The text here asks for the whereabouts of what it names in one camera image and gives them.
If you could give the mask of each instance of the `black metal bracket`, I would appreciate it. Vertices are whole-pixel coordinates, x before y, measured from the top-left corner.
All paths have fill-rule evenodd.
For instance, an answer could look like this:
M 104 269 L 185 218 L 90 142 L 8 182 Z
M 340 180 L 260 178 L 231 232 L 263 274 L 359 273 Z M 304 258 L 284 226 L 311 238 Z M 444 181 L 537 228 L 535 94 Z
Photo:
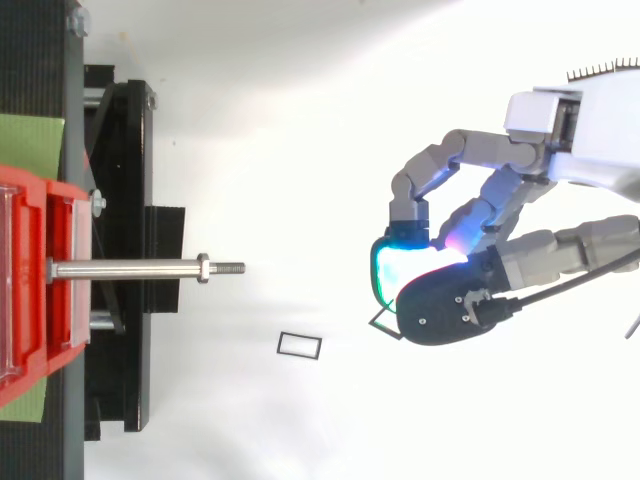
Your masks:
M 180 258 L 184 208 L 150 205 L 153 124 L 144 81 L 100 85 L 93 66 L 85 84 L 104 88 L 100 105 L 85 108 L 85 142 L 95 185 L 107 208 L 94 219 L 94 257 Z M 179 281 L 94 282 L 92 309 L 116 312 L 120 331 L 92 331 L 86 348 L 85 440 L 100 439 L 101 421 L 123 421 L 127 432 L 149 421 L 151 313 L 178 309 Z

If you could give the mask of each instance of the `robotic hand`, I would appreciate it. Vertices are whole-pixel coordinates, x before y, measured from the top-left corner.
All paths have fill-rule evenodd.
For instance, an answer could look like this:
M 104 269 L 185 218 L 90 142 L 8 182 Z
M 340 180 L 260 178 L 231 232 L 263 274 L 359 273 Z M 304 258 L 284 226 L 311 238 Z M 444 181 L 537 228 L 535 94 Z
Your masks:
M 512 96 L 504 128 L 507 135 L 451 131 L 393 179 L 390 222 L 373 245 L 371 277 L 376 299 L 396 312 L 402 336 L 414 343 L 481 335 L 526 305 L 638 268 L 640 222 L 634 216 L 508 239 L 523 206 L 559 181 L 640 202 L 638 60 L 574 72 L 568 85 Z M 458 208 L 430 239 L 423 197 L 460 164 L 495 172 L 479 197 Z M 587 273 L 524 299 L 494 298 L 581 271 Z

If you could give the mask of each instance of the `green mat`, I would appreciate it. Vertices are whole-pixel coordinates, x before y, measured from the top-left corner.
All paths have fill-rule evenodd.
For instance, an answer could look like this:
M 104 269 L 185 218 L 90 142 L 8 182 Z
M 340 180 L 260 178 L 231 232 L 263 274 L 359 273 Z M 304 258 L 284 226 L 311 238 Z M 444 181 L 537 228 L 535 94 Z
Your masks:
M 64 120 L 0 114 L 0 164 L 43 178 L 58 176 Z M 0 409 L 0 421 L 41 422 L 47 379 Z

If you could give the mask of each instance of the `bolt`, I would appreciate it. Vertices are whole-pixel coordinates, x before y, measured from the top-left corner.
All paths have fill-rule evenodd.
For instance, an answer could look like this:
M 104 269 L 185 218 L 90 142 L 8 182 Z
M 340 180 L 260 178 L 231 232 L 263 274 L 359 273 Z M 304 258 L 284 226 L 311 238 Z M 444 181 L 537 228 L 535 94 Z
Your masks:
M 67 18 L 67 28 L 76 37 L 88 37 L 91 32 L 91 15 L 84 7 L 74 8 Z
M 158 109 L 158 94 L 156 92 L 150 92 L 147 95 L 147 108 L 151 111 Z
M 102 198 L 100 190 L 94 190 L 91 192 L 91 213 L 95 218 L 102 215 L 102 210 L 107 208 L 107 199 Z

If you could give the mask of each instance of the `black cable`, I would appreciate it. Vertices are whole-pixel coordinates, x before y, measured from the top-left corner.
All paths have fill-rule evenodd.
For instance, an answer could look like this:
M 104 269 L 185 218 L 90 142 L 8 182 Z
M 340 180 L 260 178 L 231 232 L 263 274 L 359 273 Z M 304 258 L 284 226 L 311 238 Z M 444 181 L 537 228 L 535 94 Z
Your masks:
M 554 295 L 558 295 L 559 293 L 564 293 L 567 290 L 571 290 L 572 288 L 579 287 L 580 285 L 607 275 L 608 273 L 615 272 L 616 270 L 622 267 L 626 267 L 630 263 L 637 260 L 640 260 L 640 249 L 634 250 L 633 252 L 626 254 L 624 257 L 620 257 L 613 262 L 607 263 L 606 265 L 598 267 L 595 270 L 585 273 L 584 275 L 581 275 L 577 278 L 572 278 L 571 280 L 561 283 L 560 285 L 555 285 L 551 288 L 547 288 L 546 290 L 534 293 L 533 295 L 529 295 L 525 298 L 514 299 L 514 304 L 517 309 L 526 307 L 527 305 L 531 305 L 532 303 L 539 302 L 540 300 L 545 300 Z

